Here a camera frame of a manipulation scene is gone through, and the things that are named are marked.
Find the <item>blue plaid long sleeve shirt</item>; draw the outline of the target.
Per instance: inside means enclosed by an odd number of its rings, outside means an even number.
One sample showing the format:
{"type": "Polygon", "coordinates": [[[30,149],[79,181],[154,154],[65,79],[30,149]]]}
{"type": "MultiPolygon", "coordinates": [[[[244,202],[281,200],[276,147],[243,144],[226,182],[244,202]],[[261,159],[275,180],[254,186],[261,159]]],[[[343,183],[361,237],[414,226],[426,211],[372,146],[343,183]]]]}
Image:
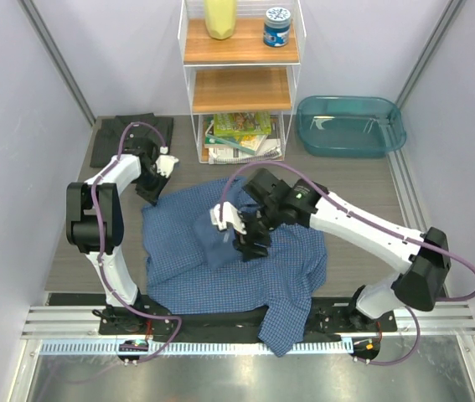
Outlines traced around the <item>blue plaid long sleeve shirt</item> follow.
{"type": "Polygon", "coordinates": [[[171,313],[248,312],[266,307],[258,338],[278,357],[303,340],[312,294],[326,281],[323,233],[283,225],[266,257],[244,262],[209,211],[225,179],[163,196],[142,209],[147,294],[171,313]]]}

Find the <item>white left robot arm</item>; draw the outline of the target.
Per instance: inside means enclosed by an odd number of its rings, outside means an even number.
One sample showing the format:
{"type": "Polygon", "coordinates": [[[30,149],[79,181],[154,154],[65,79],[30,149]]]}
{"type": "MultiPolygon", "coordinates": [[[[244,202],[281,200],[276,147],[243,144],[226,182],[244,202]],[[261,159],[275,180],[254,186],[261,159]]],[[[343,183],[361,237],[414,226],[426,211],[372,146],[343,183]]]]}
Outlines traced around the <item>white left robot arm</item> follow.
{"type": "Polygon", "coordinates": [[[122,252],[125,224],[121,194],[130,184],[152,206],[178,164],[165,142],[147,142],[147,150],[125,149],[95,176],[66,189],[66,238],[90,261],[106,294],[106,311],[118,315],[119,325],[130,334],[140,333],[148,314],[142,293],[130,276],[122,252]]]}

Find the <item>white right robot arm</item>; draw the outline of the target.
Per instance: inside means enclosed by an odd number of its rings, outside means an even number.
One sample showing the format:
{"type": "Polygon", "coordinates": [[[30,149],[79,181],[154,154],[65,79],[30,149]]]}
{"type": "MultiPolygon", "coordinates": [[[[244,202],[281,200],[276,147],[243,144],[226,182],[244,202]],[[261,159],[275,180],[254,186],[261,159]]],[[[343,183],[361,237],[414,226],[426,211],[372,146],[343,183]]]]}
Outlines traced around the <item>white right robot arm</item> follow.
{"type": "Polygon", "coordinates": [[[283,224],[297,224],[356,245],[395,270],[392,276],[363,285],[353,294],[344,313],[350,327],[367,330],[400,307],[421,312],[434,309],[451,266],[443,231],[431,228],[421,233],[392,224],[309,179],[289,185],[263,167],[249,176],[243,189],[257,203],[257,211],[240,212],[224,196],[213,222],[221,230],[234,230],[234,247],[244,260],[265,256],[271,232],[283,224]]]}

